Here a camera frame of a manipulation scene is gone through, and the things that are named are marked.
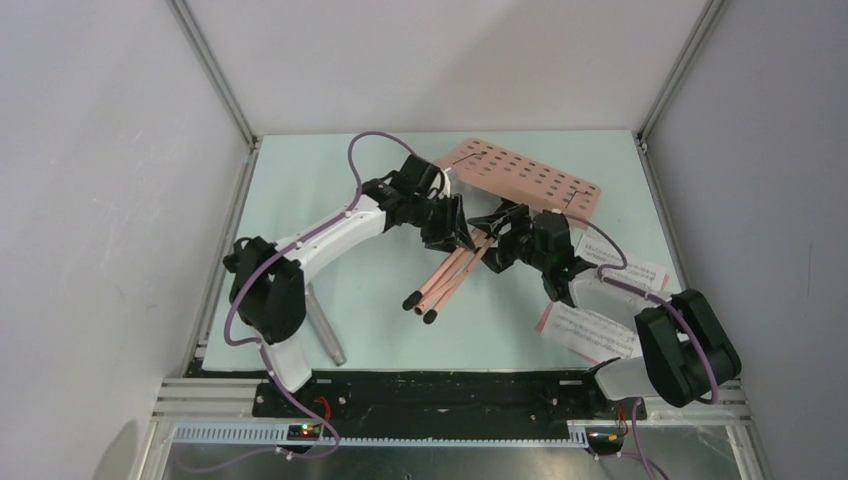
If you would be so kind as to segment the pink music stand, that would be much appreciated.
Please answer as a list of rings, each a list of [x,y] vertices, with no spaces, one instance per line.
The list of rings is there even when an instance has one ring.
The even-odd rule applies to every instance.
[[[587,222],[600,198],[599,187],[477,138],[465,140],[447,156],[437,160],[435,165],[447,177],[445,194],[454,193],[461,186],[468,186],[498,197],[498,207],[502,203],[524,204],[529,207],[530,217],[543,211],[552,211],[567,218],[570,225],[570,267],[547,273],[537,271],[549,299],[572,306],[574,299],[571,281],[594,265],[576,255],[571,230],[574,227],[587,228]],[[468,228],[472,248],[458,248],[453,253],[447,253],[437,270],[402,303],[403,309],[414,311],[427,324],[435,321],[441,309],[474,268],[486,266],[482,257],[490,247],[496,245],[498,238],[489,237],[469,224]]]

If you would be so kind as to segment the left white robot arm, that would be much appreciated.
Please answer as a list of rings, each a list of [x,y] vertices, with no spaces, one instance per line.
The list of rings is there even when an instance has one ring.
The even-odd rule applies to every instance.
[[[304,416],[316,403],[307,383],[312,368],[298,332],[306,318],[306,287],[325,267],[362,242],[400,225],[418,228],[424,246],[453,252],[474,245],[459,195],[449,195],[444,172],[418,155],[384,177],[365,182],[351,205],[292,239],[239,240],[223,264],[235,278],[230,319],[250,327],[268,372],[277,380],[278,404]]]

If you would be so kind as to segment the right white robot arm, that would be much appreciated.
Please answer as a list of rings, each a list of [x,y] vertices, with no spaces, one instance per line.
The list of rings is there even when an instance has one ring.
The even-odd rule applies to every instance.
[[[615,257],[604,263],[578,256],[571,243],[571,227],[578,222],[591,224],[559,210],[533,214],[510,201],[468,221],[495,241],[483,257],[493,272],[524,263],[540,272],[552,302],[635,330],[641,356],[596,367],[594,382],[580,392],[583,409],[604,418],[621,398],[650,394],[678,408],[718,403],[720,386],[738,377],[741,360],[705,295],[693,288],[649,290],[616,278],[628,266],[624,251],[616,247]]]

